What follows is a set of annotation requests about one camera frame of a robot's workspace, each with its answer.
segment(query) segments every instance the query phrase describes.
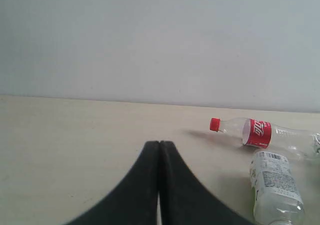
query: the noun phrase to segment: white bottle label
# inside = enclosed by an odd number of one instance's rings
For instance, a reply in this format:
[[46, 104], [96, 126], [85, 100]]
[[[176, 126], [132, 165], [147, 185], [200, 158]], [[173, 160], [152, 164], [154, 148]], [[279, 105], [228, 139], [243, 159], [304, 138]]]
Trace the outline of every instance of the white bottle label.
[[257, 152], [251, 163], [250, 181], [255, 190], [255, 206], [264, 193], [282, 195], [303, 204], [285, 156], [269, 151]]

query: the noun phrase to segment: bottle body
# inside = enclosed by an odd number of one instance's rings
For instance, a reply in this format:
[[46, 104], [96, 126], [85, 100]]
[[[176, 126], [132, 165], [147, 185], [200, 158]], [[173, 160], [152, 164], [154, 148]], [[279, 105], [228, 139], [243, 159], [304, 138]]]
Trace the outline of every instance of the bottle body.
[[210, 129], [213, 128], [211, 130], [241, 138], [244, 145], [287, 150], [299, 158], [320, 157], [320, 134], [318, 133], [285, 128], [250, 118], [234, 118], [218, 122], [215, 119], [217, 118], [212, 119], [215, 125], [210, 126]]
[[268, 150], [256, 152], [250, 166], [250, 182], [253, 216], [258, 224], [303, 224], [304, 204], [285, 156]]

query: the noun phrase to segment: coca-cola logo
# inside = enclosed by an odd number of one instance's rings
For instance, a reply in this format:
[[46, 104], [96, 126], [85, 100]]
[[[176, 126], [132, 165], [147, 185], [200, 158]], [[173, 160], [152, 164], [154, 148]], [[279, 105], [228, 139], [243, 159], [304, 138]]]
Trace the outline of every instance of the coca-cola logo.
[[253, 132], [259, 137], [262, 137], [264, 135], [264, 126], [265, 123], [263, 121], [254, 120]]

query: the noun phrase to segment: coca-cola bottle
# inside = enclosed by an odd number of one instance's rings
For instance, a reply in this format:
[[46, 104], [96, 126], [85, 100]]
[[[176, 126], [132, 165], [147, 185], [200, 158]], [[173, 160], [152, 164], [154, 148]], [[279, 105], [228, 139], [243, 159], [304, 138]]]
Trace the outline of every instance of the coca-cola bottle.
[[210, 130], [241, 138], [243, 145], [281, 148], [295, 153], [299, 158], [320, 157], [320, 134], [308, 130], [289, 129], [267, 121], [241, 117], [225, 121], [212, 118]]

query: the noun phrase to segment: red label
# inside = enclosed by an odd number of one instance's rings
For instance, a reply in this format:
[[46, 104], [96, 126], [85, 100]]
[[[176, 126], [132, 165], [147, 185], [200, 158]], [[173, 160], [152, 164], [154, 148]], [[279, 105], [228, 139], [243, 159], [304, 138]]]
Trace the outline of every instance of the red label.
[[270, 122], [250, 119], [250, 135], [246, 144], [265, 149], [270, 143], [271, 132]]

